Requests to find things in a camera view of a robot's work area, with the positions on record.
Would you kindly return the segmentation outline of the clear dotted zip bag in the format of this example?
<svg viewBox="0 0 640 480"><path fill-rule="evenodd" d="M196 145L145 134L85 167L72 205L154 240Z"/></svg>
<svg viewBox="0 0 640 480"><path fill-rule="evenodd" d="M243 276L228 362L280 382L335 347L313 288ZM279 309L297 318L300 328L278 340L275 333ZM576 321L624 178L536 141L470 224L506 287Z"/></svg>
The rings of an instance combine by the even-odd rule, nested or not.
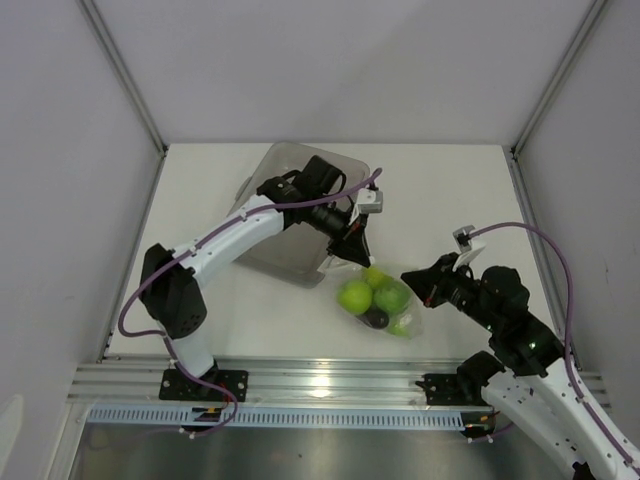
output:
<svg viewBox="0 0 640 480"><path fill-rule="evenodd" d="M406 266L378 262L370 267L329 260L319 284L338 318L406 340L422 335L424 326L413 291L401 280Z"/></svg>

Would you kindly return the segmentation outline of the purple eggplant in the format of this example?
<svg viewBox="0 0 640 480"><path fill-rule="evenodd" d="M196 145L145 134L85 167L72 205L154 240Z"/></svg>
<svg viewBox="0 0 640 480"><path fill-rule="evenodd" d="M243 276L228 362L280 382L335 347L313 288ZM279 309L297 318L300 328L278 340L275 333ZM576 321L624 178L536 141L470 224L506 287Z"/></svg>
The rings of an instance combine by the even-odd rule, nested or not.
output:
<svg viewBox="0 0 640 480"><path fill-rule="evenodd" d="M359 319L366 326L374 330L384 330L389 326L390 317L384 310L369 309L359 316Z"/></svg>

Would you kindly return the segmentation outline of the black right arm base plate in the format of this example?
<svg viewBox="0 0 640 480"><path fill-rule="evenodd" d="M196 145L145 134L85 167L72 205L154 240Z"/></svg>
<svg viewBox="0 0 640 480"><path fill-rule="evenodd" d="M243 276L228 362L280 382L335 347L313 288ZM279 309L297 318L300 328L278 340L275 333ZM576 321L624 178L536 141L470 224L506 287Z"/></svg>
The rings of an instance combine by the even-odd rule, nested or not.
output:
<svg viewBox="0 0 640 480"><path fill-rule="evenodd" d="M460 374L425 374L414 382L430 406L486 406L481 385Z"/></svg>

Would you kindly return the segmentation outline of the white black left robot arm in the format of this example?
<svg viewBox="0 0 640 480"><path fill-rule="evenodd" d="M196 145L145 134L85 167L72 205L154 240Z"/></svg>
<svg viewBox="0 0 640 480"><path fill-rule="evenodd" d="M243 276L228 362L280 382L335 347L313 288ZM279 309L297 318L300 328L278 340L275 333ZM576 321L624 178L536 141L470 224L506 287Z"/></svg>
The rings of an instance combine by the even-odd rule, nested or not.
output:
<svg viewBox="0 0 640 480"><path fill-rule="evenodd" d="M365 228L381 212L383 194L373 175L345 188L345 174L319 156L301 170L265 180L221 224L189 243L150 247L144 256L136 298L159 326L172 359L183 372L182 388L197 400L216 390L216 366L202 326L204 289L228 265L262 241L306 224L323 234L327 253L368 267L372 256Z"/></svg>

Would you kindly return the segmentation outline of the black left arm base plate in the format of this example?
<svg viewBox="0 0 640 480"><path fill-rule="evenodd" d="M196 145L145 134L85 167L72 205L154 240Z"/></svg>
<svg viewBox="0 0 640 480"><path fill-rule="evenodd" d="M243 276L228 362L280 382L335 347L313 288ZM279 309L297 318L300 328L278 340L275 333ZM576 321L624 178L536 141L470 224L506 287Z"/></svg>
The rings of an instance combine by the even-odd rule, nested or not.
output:
<svg viewBox="0 0 640 480"><path fill-rule="evenodd" d="M249 372L218 369L208 373L203 381L227 390L239 403L243 403L249 386ZM177 369L167 369L163 372L158 398L164 401L184 402L231 401L227 393L191 380Z"/></svg>

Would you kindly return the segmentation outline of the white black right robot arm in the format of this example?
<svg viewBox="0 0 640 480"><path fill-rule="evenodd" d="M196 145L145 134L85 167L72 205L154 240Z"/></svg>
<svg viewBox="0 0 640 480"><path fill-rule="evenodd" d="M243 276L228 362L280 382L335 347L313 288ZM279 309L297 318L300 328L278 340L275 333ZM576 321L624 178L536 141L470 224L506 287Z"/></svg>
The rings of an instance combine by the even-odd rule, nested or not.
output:
<svg viewBox="0 0 640 480"><path fill-rule="evenodd" d="M529 311L516 270L493 266L474 278L450 253L401 279L425 307L451 305L489 332L490 349L456 369L454 391L465 403L505 414L572 479L638 478L638 447L580 379L556 334Z"/></svg>

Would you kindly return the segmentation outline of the green custard apple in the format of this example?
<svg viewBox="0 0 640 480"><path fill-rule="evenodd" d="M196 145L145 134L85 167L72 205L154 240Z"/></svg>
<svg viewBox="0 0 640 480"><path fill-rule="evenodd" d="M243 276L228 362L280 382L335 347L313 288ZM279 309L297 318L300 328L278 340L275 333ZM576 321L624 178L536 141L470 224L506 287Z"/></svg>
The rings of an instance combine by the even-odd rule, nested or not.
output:
<svg viewBox="0 0 640 480"><path fill-rule="evenodd" d="M375 305L388 315L403 313L409 306L412 292L403 283L392 280L374 291Z"/></svg>

